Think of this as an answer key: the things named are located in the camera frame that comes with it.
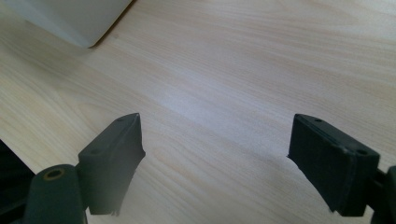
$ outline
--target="white object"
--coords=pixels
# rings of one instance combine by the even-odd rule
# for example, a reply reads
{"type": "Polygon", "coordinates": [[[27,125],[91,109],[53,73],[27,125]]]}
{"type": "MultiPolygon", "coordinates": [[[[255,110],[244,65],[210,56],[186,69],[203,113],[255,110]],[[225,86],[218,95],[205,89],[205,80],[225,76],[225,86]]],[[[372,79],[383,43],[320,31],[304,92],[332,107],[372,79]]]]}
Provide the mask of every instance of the white object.
{"type": "Polygon", "coordinates": [[[4,0],[26,20],[64,40],[93,46],[132,0],[4,0]]]}

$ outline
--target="wooden table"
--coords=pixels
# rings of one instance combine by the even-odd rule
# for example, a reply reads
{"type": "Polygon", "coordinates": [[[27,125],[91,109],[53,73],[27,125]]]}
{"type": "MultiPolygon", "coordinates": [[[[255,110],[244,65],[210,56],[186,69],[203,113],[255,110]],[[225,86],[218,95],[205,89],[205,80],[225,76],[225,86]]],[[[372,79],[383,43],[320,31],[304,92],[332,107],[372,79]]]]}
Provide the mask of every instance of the wooden table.
{"type": "Polygon", "coordinates": [[[286,158],[295,113],[396,164],[391,1],[139,0],[93,49],[0,4],[0,32],[0,138],[34,172],[141,115],[121,215],[92,224],[369,223],[331,214],[286,158]]]}

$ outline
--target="table surface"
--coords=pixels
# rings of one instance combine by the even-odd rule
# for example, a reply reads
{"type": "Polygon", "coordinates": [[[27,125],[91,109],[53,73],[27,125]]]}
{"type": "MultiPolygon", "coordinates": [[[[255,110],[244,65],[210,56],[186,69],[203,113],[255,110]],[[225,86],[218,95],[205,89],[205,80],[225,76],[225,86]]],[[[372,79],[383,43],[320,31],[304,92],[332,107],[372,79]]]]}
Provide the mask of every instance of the table surface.
{"type": "Polygon", "coordinates": [[[0,31],[0,138],[34,172],[141,115],[121,214],[90,223],[369,223],[331,214],[286,157],[296,113],[396,163],[393,1],[139,0],[93,49],[0,3],[0,31]]]}

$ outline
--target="screw hole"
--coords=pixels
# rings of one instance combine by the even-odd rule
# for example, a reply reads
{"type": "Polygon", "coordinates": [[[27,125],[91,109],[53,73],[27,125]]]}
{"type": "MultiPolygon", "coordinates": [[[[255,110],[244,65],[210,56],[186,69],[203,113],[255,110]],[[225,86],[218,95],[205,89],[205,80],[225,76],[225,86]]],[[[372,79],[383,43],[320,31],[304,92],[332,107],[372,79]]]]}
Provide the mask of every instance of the screw hole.
{"type": "Polygon", "coordinates": [[[93,149],[92,151],[91,151],[91,154],[92,155],[97,155],[97,154],[99,154],[100,153],[100,149],[93,149]]]}
{"type": "Polygon", "coordinates": [[[58,179],[64,175],[64,169],[53,169],[44,174],[44,179],[47,181],[58,179]]]}
{"type": "Polygon", "coordinates": [[[367,152],[365,151],[365,150],[362,150],[362,149],[358,149],[358,150],[356,150],[359,154],[361,154],[361,155],[367,155],[367,152]]]}

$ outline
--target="black mount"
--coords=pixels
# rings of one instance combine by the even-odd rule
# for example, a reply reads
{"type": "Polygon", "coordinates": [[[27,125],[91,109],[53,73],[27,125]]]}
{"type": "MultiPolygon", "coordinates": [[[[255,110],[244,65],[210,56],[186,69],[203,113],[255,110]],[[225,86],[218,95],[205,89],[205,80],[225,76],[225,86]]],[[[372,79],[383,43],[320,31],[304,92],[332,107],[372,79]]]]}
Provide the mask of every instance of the black mount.
{"type": "Polygon", "coordinates": [[[113,121],[79,154],[76,167],[52,166],[32,180],[23,223],[86,224],[93,215],[117,215],[146,153],[139,114],[113,121]]]}
{"type": "Polygon", "coordinates": [[[331,211],[361,217],[368,204],[372,224],[396,223],[396,166],[377,169],[379,154],[322,119],[294,117],[289,158],[315,186],[331,211]]]}

